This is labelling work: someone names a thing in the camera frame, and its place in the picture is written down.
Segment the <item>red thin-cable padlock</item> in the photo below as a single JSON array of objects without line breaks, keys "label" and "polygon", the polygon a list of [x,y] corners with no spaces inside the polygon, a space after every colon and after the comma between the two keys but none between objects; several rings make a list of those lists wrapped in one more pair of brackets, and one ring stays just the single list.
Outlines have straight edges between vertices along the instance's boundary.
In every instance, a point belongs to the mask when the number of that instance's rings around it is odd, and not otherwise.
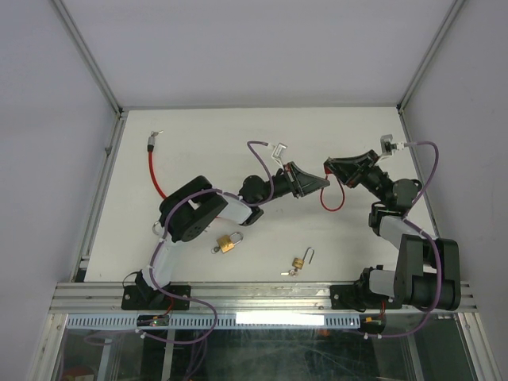
[{"label": "red thin-cable padlock", "polygon": [[335,185],[332,186],[332,190],[325,188],[321,189],[319,194],[319,201],[321,207],[329,212],[336,213],[344,208],[346,193],[342,182],[327,168],[324,168],[325,179],[334,180]]}]

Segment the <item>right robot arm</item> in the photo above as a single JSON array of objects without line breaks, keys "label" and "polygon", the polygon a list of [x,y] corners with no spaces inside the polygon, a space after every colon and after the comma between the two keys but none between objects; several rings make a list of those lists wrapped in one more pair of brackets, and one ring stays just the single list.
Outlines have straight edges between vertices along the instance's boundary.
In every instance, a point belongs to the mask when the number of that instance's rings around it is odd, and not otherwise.
[{"label": "right robot arm", "polygon": [[362,156],[329,158],[324,163],[325,173],[334,175],[341,185],[361,185],[377,197],[368,225],[398,251],[393,271],[381,265],[366,267],[357,281],[339,292],[337,300],[360,312],[388,301],[421,311],[456,310],[461,301],[458,244],[433,237],[408,220],[423,186],[417,179],[391,179],[379,167],[379,160],[379,155],[369,151]]}]

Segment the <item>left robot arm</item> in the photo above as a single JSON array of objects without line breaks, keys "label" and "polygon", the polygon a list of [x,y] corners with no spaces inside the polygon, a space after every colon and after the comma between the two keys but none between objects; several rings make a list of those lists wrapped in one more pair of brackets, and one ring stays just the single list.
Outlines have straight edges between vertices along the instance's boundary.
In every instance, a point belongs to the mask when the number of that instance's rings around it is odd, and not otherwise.
[{"label": "left robot arm", "polygon": [[160,204],[162,232],[148,265],[136,277],[138,298],[153,309],[164,304],[179,246],[196,239],[215,219],[250,226],[264,214],[262,205],[287,194],[302,198],[328,186],[328,179],[306,173],[293,162],[266,180],[248,176],[238,194],[213,187],[203,175],[192,179]]}]

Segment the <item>small brass long-shackle padlock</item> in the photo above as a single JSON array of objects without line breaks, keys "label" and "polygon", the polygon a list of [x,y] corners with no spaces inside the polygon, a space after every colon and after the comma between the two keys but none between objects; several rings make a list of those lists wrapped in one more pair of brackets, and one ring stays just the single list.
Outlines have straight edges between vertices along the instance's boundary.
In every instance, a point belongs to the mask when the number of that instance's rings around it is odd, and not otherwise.
[{"label": "small brass long-shackle padlock", "polygon": [[295,257],[291,264],[291,269],[280,273],[281,276],[296,277],[304,268],[305,264],[311,264],[314,258],[315,249],[308,247],[302,257]]}]

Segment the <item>medium brass padlock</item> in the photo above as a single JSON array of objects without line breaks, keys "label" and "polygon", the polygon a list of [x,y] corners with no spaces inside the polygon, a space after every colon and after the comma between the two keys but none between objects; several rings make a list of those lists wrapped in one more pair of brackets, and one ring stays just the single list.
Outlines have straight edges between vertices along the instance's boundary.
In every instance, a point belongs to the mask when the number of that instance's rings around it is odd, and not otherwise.
[{"label": "medium brass padlock", "polygon": [[211,249],[213,254],[217,253],[227,253],[235,248],[242,240],[244,239],[244,235],[241,232],[231,233],[229,235],[224,235],[219,237],[216,240],[216,245]]}]

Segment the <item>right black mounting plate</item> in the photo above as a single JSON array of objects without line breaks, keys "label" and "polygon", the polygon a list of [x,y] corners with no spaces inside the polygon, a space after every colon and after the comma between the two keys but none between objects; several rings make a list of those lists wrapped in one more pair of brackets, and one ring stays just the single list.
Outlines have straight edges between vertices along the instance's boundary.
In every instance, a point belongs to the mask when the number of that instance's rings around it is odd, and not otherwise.
[{"label": "right black mounting plate", "polygon": [[402,304],[395,300],[389,301],[386,295],[375,294],[357,285],[332,285],[329,287],[329,297],[333,310],[380,310],[385,306],[387,310],[400,310]]}]

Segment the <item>black mounting plate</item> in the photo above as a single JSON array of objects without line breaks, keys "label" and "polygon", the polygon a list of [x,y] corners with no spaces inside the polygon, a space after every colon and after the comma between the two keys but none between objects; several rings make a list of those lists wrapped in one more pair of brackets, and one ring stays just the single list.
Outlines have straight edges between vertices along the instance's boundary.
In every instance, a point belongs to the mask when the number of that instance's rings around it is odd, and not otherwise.
[{"label": "black mounting plate", "polygon": [[402,304],[395,300],[389,301],[386,295],[375,294],[357,285],[332,285],[329,287],[329,297],[333,310],[380,310],[385,306],[387,310],[400,310]]},{"label": "black mounting plate", "polygon": [[190,302],[170,297],[154,290],[147,291],[143,294],[136,285],[126,286],[124,288],[121,301],[122,310],[165,311],[169,306],[171,306],[172,310],[189,310]]}]

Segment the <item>large brass padlock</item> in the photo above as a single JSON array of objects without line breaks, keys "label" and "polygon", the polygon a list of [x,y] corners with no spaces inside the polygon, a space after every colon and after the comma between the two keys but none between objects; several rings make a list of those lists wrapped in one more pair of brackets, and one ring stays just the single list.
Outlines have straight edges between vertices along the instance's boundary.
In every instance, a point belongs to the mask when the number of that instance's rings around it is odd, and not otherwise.
[{"label": "large brass padlock", "polygon": [[160,236],[162,233],[163,233],[163,227],[162,225],[156,221],[153,225],[152,225],[152,232],[157,235],[157,236]]}]

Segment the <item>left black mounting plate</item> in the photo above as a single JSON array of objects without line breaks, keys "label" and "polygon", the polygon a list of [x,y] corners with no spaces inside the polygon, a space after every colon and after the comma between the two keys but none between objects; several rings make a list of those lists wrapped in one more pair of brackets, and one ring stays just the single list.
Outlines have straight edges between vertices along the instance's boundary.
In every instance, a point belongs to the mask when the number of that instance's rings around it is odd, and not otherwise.
[{"label": "left black mounting plate", "polygon": [[169,306],[171,306],[172,310],[189,310],[190,302],[170,297],[154,290],[147,291],[143,294],[136,285],[126,286],[124,288],[121,301],[122,310],[165,311]]}]

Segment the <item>right aluminium frame post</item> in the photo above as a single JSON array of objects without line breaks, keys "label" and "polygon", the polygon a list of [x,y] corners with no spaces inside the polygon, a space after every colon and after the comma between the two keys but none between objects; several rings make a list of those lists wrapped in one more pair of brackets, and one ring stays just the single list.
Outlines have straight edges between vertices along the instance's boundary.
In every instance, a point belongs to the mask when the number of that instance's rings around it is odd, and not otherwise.
[{"label": "right aluminium frame post", "polygon": [[467,3],[467,0],[452,1],[443,20],[438,26],[437,31],[434,33],[428,48],[425,50],[424,56],[418,64],[408,86],[406,87],[402,97],[396,106],[398,114],[403,114],[407,106],[410,104],[410,101],[420,86],[425,73],[429,69],[435,56],[441,49],[441,45],[444,43],[449,31],[455,25],[457,18],[460,16],[460,13],[467,5]]}]

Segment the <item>aluminium frame post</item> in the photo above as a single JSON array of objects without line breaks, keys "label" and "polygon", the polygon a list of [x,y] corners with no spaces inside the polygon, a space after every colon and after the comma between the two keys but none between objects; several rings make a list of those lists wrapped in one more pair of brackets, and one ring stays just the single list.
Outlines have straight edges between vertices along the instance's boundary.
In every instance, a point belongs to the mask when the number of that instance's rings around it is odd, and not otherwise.
[{"label": "aluminium frame post", "polygon": [[120,118],[123,113],[123,107],[117,100],[112,88],[108,84],[106,77],[102,73],[94,55],[88,47],[82,33],[79,30],[74,18],[71,15],[65,1],[50,0],[49,4],[53,8],[57,18],[60,20],[64,30],[66,31],[71,43],[75,46],[83,64],[90,73],[91,78],[94,80],[98,89],[100,90],[103,98],[114,112]]},{"label": "aluminium frame post", "polygon": [[396,106],[398,114],[403,114],[407,106],[410,104],[410,101],[420,86],[425,73],[429,69],[435,56],[441,49],[441,45],[444,43],[449,31],[455,25],[457,18],[460,16],[460,13],[467,5],[467,3],[467,0],[452,1],[443,20],[438,26],[437,31],[434,33],[428,48],[425,50],[424,56],[418,64],[408,86],[406,87],[402,97]]}]

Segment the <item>left aluminium frame post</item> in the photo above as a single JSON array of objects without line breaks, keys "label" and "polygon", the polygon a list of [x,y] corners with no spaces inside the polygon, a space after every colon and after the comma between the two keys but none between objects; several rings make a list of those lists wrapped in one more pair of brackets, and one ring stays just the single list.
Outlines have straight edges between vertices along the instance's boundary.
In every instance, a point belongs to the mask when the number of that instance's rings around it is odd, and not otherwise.
[{"label": "left aluminium frame post", "polygon": [[71,15],[65,1],[50,0],[49,4],[53,8],[57,18],[60,20],[64,30],[66,31],[71,43],[75,46],[83,64],[90,73],[91,78],[94,80],[98,89],[100,90],[103,98],[114,112],[120,118],[123,113],[123,107],[117,100],[112,88],[108,84],[106,77],[102,73],[94,55],[88,47],[82,33],[79,30],[74,18]]}]

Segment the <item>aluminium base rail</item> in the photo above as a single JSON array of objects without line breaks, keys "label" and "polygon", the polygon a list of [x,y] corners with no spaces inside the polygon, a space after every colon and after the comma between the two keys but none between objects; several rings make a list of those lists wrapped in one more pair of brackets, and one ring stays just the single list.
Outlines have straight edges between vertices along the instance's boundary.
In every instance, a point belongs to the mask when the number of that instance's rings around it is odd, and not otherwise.
[{"label": "aluminium base rail", "polygon": [[[171,289],[214,306],[218,313],[237,311],[285,310],[293,312],[346,311],[339,306],[342,291],[351,282],[186,282],[173,283]],[[59,283],[49,311],[53,314],[106,314],[165,311],[165,297],[146,302],[133,283]]]}]

